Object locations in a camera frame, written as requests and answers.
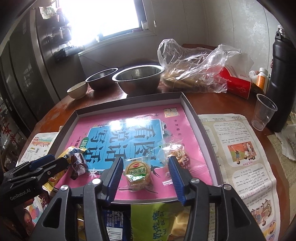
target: bright window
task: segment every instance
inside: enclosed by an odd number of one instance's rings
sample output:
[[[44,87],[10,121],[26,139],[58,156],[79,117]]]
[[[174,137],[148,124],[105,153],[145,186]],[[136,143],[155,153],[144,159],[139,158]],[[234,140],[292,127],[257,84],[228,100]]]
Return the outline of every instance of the bright window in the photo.
[[[85,45],[141,28],[146,21],[142,0],[59,0],[69,19],[72,45]]]

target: brown table surface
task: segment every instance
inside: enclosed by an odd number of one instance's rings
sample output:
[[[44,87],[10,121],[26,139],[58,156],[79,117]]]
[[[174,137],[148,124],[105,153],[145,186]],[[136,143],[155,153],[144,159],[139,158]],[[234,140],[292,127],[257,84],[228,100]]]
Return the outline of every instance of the brown table surface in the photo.
[[[168,89],[163,84],[160,84],[158,92],[168,92]],[[100,103],[124,99],[126,96],[127,95],[116,84],[114,87],[103,92],[95,92],[89,88],[87,95],[79,100],[74,100],[69,96],[65,97],[58,104],[56,104],[40,122],[36,124],[32,134],[28,138],[21,152],[19,159],[23,156],[29,143],[36,134],[42,132],[58,131],[59,127],[66,123],[67,119],[75,110]],[[250,95],[248,100],[231,93],[187,93],[186,97],[197,114],[241,114],[244,115],[251,124],[251,119],[256,103],[255,95]],[[273,132],[267,128],[265,128],[263,131],[257,131],[255,129],[254,131],[261,142],[263,149],[265,150],[267,159],[277,180],[276,188],[279,196],[281,212],[281,237],[288,228],[290,222],[290,215],[287,215],[290,213],[289,183],[285,177],[276,152],[267,138],[267,136],[273,134]]]

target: bowl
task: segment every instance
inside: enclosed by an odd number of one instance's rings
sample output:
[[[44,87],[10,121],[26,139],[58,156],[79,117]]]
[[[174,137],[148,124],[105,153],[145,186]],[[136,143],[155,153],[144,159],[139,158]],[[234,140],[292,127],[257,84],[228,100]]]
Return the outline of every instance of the bowl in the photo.
[[[159,65],[140,65],[124,69],[112,77],[128,95],[154,94],[164,68]]]
[[[112,68],[112,69],[106,69],[101,72],[98,72],[96,74],[93,74],[92,76],[88,77],[85,82],[89,84],[89,86],[95,90],[102,90],[105,88],[108,88],[115,84],[114,81],[112,81],[112,76],[118,71],[118,68]]]
[[[83,81],[67,90],[68,95],[73,99],[80,99],[86,95],[88,84]]]

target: green package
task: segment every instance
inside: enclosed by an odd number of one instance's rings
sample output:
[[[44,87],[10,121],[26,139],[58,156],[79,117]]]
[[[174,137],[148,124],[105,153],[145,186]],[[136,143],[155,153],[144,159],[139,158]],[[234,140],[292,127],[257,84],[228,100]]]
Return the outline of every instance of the green package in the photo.
[[[131,205],[133,241],[166,241],[180,202]]]

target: metal bolt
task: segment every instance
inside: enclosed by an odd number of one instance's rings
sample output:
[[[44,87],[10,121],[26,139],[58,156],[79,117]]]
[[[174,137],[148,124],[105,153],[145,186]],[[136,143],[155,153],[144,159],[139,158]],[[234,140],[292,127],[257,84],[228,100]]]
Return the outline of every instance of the metal bolt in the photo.
[[[60,189],[61,189],[62,191],[66,191],[66,190],[68,189],[68,187],[69,187],[68,185],[63,185],[63,186],[61,186]]]
[[[95,178],[95,179],[93,179],[91,182],[92,182],[94,185],[97,185],[97,184],[99,184],[99,183],[101,182],[101,179],[99,179],[99,178]]]
[[[191,182],[198,184],[200,182],[200,180],[198,178],[193,178],[193,179],[191,179]]]
[[[227,191],[231,190],[231,186],[229,184],[225,184],[223,188]]]

